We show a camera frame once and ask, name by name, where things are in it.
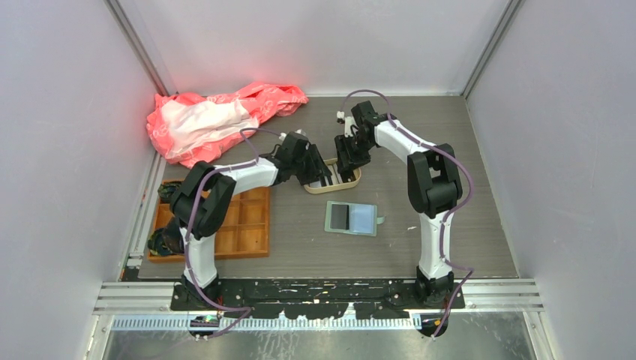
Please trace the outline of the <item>beige oval card tray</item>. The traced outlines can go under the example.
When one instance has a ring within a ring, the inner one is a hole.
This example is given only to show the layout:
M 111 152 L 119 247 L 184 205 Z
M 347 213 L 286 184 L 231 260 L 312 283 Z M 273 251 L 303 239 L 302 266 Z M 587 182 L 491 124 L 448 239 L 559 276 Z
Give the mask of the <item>beige oval card tray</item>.
M 306 184 L 304 189 L 309 194 L 325 194 L 354 188 L 362 178 L 361 168 L 354 169 L 349 178 L 343 178 L 338 173 L 336 158 L 325 160 L 325 165 L 330 170 L 331 175 L 323 178 L 322 180 Z

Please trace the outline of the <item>green leather card holder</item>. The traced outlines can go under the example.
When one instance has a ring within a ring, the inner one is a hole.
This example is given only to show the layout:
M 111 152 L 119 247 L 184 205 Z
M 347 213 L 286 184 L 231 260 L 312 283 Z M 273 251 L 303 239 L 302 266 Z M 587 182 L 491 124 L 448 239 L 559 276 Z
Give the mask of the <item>green leather card holder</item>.
M 333 230 L 329 226 L 331 204 L 341 203 L 349 206 L 349 229 Z M 384 216 L 379 216 L 376 205 L 352 202 L 328 201 L 325 210 L 324 230 L 327 233 L 340 233 L 354 236 L 376 236 L 377 227 L 385 222 Z

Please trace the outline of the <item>orange compartment organizer box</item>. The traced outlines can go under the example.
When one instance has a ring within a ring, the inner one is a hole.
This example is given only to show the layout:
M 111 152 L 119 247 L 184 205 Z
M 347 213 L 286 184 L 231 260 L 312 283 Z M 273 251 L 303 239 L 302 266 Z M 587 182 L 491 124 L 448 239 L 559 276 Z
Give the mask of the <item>orange compartment organizer box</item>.
M 258 187 L 232 198 L 222 227 L 215 237 L 216 260 L 234 260 L 268 257 L 270 227 L 270 192 L 268 187 Z M 173 217 L 169 203 L 160 203 L 154 216 L 151 234 L 165 227 Z M 184 256 L 154 256 L 146 242 L 146 255 L 152 263 L 182 263 Z

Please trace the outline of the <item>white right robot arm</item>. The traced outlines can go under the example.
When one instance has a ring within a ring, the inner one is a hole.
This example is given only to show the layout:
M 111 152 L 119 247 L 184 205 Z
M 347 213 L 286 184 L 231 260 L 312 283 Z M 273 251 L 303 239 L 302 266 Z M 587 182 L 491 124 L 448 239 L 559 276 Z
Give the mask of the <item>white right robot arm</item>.
M 443 229 L 463 196 L 453 148 L 416 136 L 391 115 L 379 114 L 369 101 L 356 104 L 350 115 L 337 112 L 336 121 L 343 125 L 343 134 L 334 139 L 336 169 L 342 179 L 370 163 L 373 147 L 390 151 L 406 164 L 409 203 L 421 222 L 415 298 L 424 307 L 435 308 L 452 293 L 455 280 L 444 255 L 450 232 Z

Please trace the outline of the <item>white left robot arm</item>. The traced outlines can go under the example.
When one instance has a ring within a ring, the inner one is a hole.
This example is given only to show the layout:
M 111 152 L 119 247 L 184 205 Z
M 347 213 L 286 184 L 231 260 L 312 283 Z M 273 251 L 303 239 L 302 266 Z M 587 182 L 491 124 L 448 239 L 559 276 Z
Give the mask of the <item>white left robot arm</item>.
M 215 237 L 234 196 L 270 188 L 296 178 L 301 185 L 332 175 L 319 149 L 303 134 L 286 133 L 270 152 L 224 166 L 197 162 L 172 195 L 170 209 L 179 222 L 184 248 L 184 286 L 202 310 L 216 305 L 220 284 L 215 265 Z

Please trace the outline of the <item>stack of credit cards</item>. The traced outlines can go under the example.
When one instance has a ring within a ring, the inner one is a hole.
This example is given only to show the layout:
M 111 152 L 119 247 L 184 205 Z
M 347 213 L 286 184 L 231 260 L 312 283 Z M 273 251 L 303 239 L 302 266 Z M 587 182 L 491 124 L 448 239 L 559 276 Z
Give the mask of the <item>stack of credit cards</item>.
M 337 167 L 331 163 L 327 165 L 327 168 L 330 172 L 329 176 L 325 176 L 324 180 L 318 184 L 320 185 L 319 189 L 325 192 L 332 191 L 342 191 L 349 188 L 354 188 L 358 181 L 347 182 L 345 178 L 338 172 Z

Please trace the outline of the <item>pink and white plastic bag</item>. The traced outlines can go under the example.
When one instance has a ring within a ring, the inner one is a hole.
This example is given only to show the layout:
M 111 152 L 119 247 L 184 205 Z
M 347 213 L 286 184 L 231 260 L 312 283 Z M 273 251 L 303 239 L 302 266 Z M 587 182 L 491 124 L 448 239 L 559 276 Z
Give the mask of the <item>pink and white plastic bag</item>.
M 226 94 L 156 94 L 154 101 L 145 125 L 151 144 L 167 163 L 190 169 L 198 161 L 216 161 L 242 142 L 240 130 L 290 116 L 308 97 L 296 85 L 252 82 Z

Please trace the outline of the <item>dark bundle in organizer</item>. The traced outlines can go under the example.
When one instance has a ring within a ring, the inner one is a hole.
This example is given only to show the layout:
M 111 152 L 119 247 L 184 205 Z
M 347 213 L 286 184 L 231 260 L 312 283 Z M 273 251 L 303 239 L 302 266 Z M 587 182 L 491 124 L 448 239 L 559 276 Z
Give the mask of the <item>dark bundle in organizer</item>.
M 157 189 L 160 203 L 170 203 L 173 194 L 181 187 L 182 181 L 165 181 Z

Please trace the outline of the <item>black roll in organizer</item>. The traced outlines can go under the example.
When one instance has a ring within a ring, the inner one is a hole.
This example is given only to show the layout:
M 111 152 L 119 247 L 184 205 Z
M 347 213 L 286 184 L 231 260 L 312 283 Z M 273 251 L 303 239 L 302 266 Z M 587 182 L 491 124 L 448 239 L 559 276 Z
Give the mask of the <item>black roll in organizer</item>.
M 185 253 L 185 243 L 181 232 L 181 221 L 172 217 L 166 226 L 157 228 L 147 240 L 150 254 L 158 257 Z

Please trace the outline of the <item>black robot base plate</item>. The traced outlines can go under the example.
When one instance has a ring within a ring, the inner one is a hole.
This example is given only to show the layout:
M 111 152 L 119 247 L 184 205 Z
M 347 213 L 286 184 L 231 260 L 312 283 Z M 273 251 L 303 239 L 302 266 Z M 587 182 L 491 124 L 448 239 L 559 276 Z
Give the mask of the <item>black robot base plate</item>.
M 254 319 L 339 319 L 352 308 L 357 320 L 401 319 L 410 311 L 440 310 L 447 297 L 423 300 L 413 279 L 222 279 L 206 295 L 231 308 L 237 318 L 243 307 Z

